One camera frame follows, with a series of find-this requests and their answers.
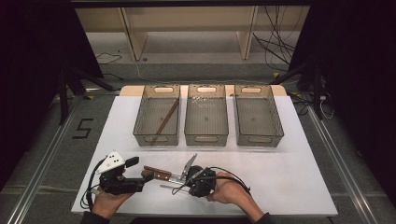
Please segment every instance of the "black cable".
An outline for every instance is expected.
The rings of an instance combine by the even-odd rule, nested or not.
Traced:
[[[280,34],[279,34],[278,30],[276,29],[276,26],[277,26],[277,25],[276,25],[276,26],[274,25],[273,20],[271,19],[270,14],[268,13],[267,7],[264,6],[264,9],[265,9],[265,12],[266,12],[266,14],[267,14],[268,19],[269,19],[270,22],[271,22],[271,26],[273,27],[273,30],[271,31],[270,40],[271,40],[271,38],[272,38],[272,36],[273,36],[274,38],[277,39],[279,45],[280,45],[281,43],[282,43],[282,45],[284,45],[284,42],[282,41],[282,38],[280,37]],[[276,21],[277,21],[277,17],[278,17],[278,7],[276,7]],[[285,59],[285,61],[286,61],[286,57],[285,57],[285,54],[283,53],[282,48],[280,48],[280,51],[282,52],[282,55],[283,55],[283,57],[284,57],[284,59]]]
[[[309,107],[309,104],[306,104],[306,105],[303,107],[303,109],[301,109],[300,112],[297,113],[297,115],[306,115],[306,114],[308,113],[308,111],[309,111],[307,107]]]
[[[117,77],[119,80],[124,80],[123,77],[116,76],[116,75],[114,75],[114,74],[112,74],[112,73],[103,73],[103,75],[104,75],[104,76],[113,76],[113,77]]]
[[[327,217],[327,219],[329,219],[330,223],[334,224],[331,217]]]
[[[291,36],[291,34],[295,31],[298,23],[300,22],[300,18],[303,15],[303,10],[304,10],[304,7],[301,7],[300,15],[299,15],[299,17],[297,19],[297,22],[294,24],[293,29],[291,29],[290,34],[288,36],[286,36],[286,38],[284,40],[287,40]]]
[[[228,174],[230,174],[230,175],[233,175],[236,179],[238,179],[239,181],[241,181],[241,183],[243,183],[244,185],[246,185],[246,184],[244,183],[244,181],[243,181],[241,178],[239,178],[239,176],[237,176],[237,175],[231,173],[230,171],[228,171],[228,170],[226,170],[226,169],[220,168],[220,167],[218,167],[218,166],[211,166],[211,167],[209,167],[209,169],[218,169],[218,170],[224,171],[224,172],[226,172],[226,173],[228,173]]]
[[[95,186],[91,187],[91,189],[94,189],[94,188],[96,188],[96,187],[98,187],[98,186],[99,186],[99,185],[95,185]],[[86,193],[87,193],[87,191],[84,192],[84,194],[83,194],[82,197],[81,197],[81,200],[79,201],[79,205],[80,205],[81,208],[83,208],[83,209],[89,209],[89,208],[90,208],[90,205],[84,202],[84,196],[86,195]]]
[[[293,101],[294,104],[309,104],[312,105],[314,102],[313,101],[307,101],[307,100],[301,100],[301,98],[298,97],[290,97],[291,100]]]
[[[282,19],[281,19],[279,25],[277,26],[277,30],[278,30],[278,33],[279,33],[279,38],[280,38],[281,40],[282,40],[282,37],[280,36],[280,31],[281,31],[281,30],[280,30],[280,25],[282,24],[283,18],[284,18],[284,16],[285,16],[286,9],[288,9],[288,6],[285,7],[285,10],[283,10]],[[285,43],[285,40],[282,40],[282,43],[283,43],[284,47],[286,47],[286,46],[285,46],[285,44],[286,44],[286,43]],[[290,54],[289,50],[288,50],[287,48],[285,48],[285,50],[286,50],[286,52],[289,54],[289,57],[291,57],[291,54]]]
[[[274,43],[274,42],[271,42],[271,41],[268,41],[268,40],[261,39],[261,38],[257,37],[256,34],[254,34],[254,33],[253,33],[253,35],[254,35],[254,37],[256,37],[257,40],[264,41],[264,42],[270,43],[270,44],[272,44],[272,45],[279,46],[279,47],[281,47],[281,48],[285,48],[285,49],[294,51],[294,47],[293,47],[293,46],[288,45],[287,47],[283,47],[283,46],[281,46],[281,45],[279,45],[279,44],[277,44],[277,43]]]
[[[89,183],[88,183],[87,191],[85,191],[85,193],[82,195],[82,198],[81,198],[81,200],[83,201],[83,198],[84,198],[84,195],[85,195],[85,198],[87,199],[87,202],[88,202],[88,208],[90,209],[90,211],[92,210],[92,207],[93,207],[92,193],[91,193],[92,188],[94,188],[94,187],[92,187],[93,177],[94,177],[94,175],[95,175],[96,170],[99,168],[99,166],[103,163],[103,161],[104,161],[105,159],[106,159],[106,158],[104,158],[104,159],[102,159],[101,161],[99,161],[99,162],[96,164],[96,166],[93,168],[92,173],[91,173],[91,177],[90,177],[90,181],[89,181]]]
[[[297,94],[294,94],[294,93],[292,93],[292,92],[287,92],[287,95],[288,95],[291,99],[297,100],[297,101],[299,101],[299,102],[304,102],[304,103],[308,103],[308,104],[313,104],[313,103],[314,103],[314,101],[305,100],[304,98],[301,98],[301,97],[299,97]]]
[[[210,180],[210,179],[227,179],[227,180],[232,180],[236,183],[238,183],[249,195],[250,194],[250,188],[248,188],[245,184],[243,184],[241,181],[233,178],[233,177],[229,177],[229,176],[204,176],[204,177],[197,177],[194,178],[192,181],[198,181],[198,180]]]
[[[255,38],[256,38],[256,40],[259,42],[259,44],[262,46],[262,48],[265,49],[265,51],[269,51],[270,53],[272,53],[273,55],[275,55],[278,59],[280,59],[280,60],[283,61],[284,63],[288,63],[288,62],[284,61],[284,60],[283,60],[280,56],[278,56],[276,53],[274,53],[273,51],[271,51],[270,49],[268,49],[266,46],[264,46],[264,44],[260,41],[260,39],[259,39],[257,36],[255,36]],[[265,64],[266,64],[268,67],[270,67],[270,68],[272,68],[272,69],[275,69],[275,70],[282,71],[282,72],[287,72],[287,70],[280,69],[280,68],[276,67],[275,65],[274,65],[274,67],[273,67],[272,65],[270,65],[270,64],[267,62],[266,52],[264,53],[264,60],[265,60]]]
[[[112,56],[112,57],[118,57],[118,58],[116,58],[116,59],[114,59],[114,60],[112,60],[112,61],[110,61],[110,62],[108,62],[108,63],[99,63],[99,64],[114,63],[115,61],[117,61],[117,60],[119,60],[119,59],[122,58],[122,56],[119,55],[119,54],[110,54],[110,53],[103,52],[103,53],[99,54],[98,56],[96,56],[96,59],[99,59],[99,57],[102,56],[102,55],[104,55],[104,54],[108,54],[108,55],[110,55],[110,56]]]
[[[208,169],[219,169],[219,170],[222,170],[224,172],[227,172],[230,175],[233,175],[234,177],[216,175],[216,176],[204,176],[204,177],[190,178],[190,179],[186,180],[186,182],[183,185],[181,185],[180,187],[173,188],[172,189],[172,194],[173,195],[177,194],[181,189],[186,187],[190,182],[195,182],[195,181],[200,181],[200,180],[210,180],[210,179],[228,179],[228,180],[232,180],[232,181],[238,183],[249,195],[251,195],[250,194],[250,188],[248,188],[246,186],[246,184],[244,183],[244,181],[241,178],[239,178],[237,175],[231,173],[228,170],[225,170],[223,168],[217,167],[217,166],[208,167]]]

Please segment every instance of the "white tabletop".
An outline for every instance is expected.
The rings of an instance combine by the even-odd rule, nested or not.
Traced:
[[[184,136],[186,98],[182,98],[180,134],[177,147],[140,147],[133,135],[141,97],[118,96],[81,184],[72,212],[86,210],[79,205],[93,167],[112,150],[124,159],[135,156],[140,162],[126,169],[126,177],[139,177],[144,165],[180,174],[196,152],[193,165],[227,169],[251,187],[251,194],[264,212],[272,215],[333,217],[337,215],[331,195],[308,145],[304,130],[288,96],[276,96],[276,106],[285,136],[277,147],[239,147],[236,144],[233,98],[227,97],[229,136],[226,147],[188,147]],[[93,184],[99,183],[96,175]],[[119,209],[118,214],[134,217],[241,217],[235,205],[210,203],[188,193],[176,195],[160,185],[177,185],[160,180],[148,182]]]

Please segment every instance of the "wooden stick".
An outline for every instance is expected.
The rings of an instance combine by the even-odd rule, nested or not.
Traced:
[[[178,106],[178,102],[179,102],[179,98],[177,98],[177,100],[175,100],[175,103],[172,105],[171,110],[169,111],[169,113],[166,115],[165,119],[163,120],[163,123],[161,124],[160,128],[158,129],[156,135],[160,134],[163,131],[163,127],[165,127],[166,123],[168,122],[168,120],[171,118],[173,112],[175,111],[175,109]],[[151,145],[153,146],[155,141],[157,141],[158,136],[155,136],[152,140],[151,140]]]

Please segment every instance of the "metal rail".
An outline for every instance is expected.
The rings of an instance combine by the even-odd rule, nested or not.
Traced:
[[[310,97],[306,93],[304,94],[304,98],[309,100]],[[351,198],[352,202],[355,204],[355,207],[361,216],[361,220],[366,224],[376,224],[378,223],[373,210],[371,209],[370,204],[364,197],[361,192],[361,188],[353,177],[352,173],[349,171],[346,162],[343,159],[343,156],[338,150],[337,145],[332,140],[332,136],[327,130],[323,120],[319,120],[315,115],[314,110],[309,106],[309,116],[317,128],[317,131],[320,135],[321,140],[323,141],[327,151],[329,152],[330,157],[332,158],[332,163],[337,169],[338,174],[341,177],[341,180],[346,187],[346,190]]]
[[[35,198],[35,194],[40,187],[41,182],[43,181],[50,165],[52,164],[53,158],[56,155],[56,152],[59,149],[62,141],[64,140],[65,133],[70,126],[70,122],[74,117],[75,111],[82,101],[82,96],[76,96],[73,100],[73,104],[70,108],[70,116],[64,122],[64,125],[59,126],[58,131],[56,132],[55,136],[52,138],[49,147],[44,154],[43,159],[39,163],[35,173],[32,176],[28,186],[26,187],[24,193],[19,198],[17,204],[15,205],[14,209],[11,212],[10,217],[8,218],[8,224],[14,223],[22,223],[24,217],[29,210],[30,205],[32,204],[33,199]]]

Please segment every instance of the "human hand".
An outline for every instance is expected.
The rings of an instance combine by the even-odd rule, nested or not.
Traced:
[[[233,178],[232,175],[225,172],[218,172],[217,176]],[[251,196],[238,183],[229,179],[217,179],[215,191],[207,195],[206,198],[210,202],[234,203],[239,205],[248,198],[251,198]]]
[[[224,172],[218,172],[217,176],[233,177]],[[217,179],[215,191],[207,195],[206,199],[210,202],[237,205],[247,214],[252,223],[258,221],[264,215],[264,212],[242,186],[229,179]]]
[[[134,195],[133,193],[119,195],[105,193],[101,187],[99,187],[98,190],[100,194],[95,197],[92,212],[107,219],[113,217],[120,206]]]

